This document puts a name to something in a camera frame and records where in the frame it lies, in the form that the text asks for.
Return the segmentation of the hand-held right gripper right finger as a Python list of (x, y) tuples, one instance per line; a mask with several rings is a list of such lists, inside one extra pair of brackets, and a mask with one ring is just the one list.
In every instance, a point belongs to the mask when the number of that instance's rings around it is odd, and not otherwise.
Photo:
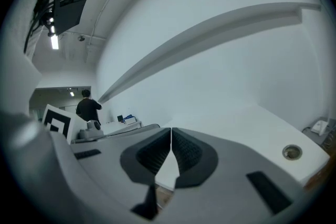
[(250, 147), (172, 129), (180, 175), (158, 223), (276, 223), (302, 197), (299, 182)]

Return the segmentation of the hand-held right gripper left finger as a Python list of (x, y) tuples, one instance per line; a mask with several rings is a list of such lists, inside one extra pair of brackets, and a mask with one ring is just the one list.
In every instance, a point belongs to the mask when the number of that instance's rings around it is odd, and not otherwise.
[(154, 223), (155, 176), (170, 151), (170, 128), (69, 145), (51, 140), (81, 223)]

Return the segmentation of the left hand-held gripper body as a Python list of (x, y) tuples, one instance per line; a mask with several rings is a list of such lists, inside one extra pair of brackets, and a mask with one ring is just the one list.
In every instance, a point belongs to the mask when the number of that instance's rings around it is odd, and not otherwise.
[(63, 135), (68, 144), (104, 137), (103, 130), (97, 121), (87, 122), (75, 113), (61, 110), (50, 104), (45, 108), (42, 123), (48, 130)]

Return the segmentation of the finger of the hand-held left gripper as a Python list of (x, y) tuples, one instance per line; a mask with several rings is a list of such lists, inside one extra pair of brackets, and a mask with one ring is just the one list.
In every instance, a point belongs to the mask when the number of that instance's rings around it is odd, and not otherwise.
[(158, 124), (150, 124), (150, 125), (142, 126), (142, 127), (133, 126), (128, 129), (122, 129), (122, 130), (118, 130), (113, 133), (110, 133), (106, 135), (104, 138), (110, 138), (114, 136), (119, 137), (119, 136), (135, 135), (138, 133), (142, 133), (142, 132), (146, 132), (146, 131), (150, 131), (150, 130), (158, 129), (158, 128), (160, 128)]

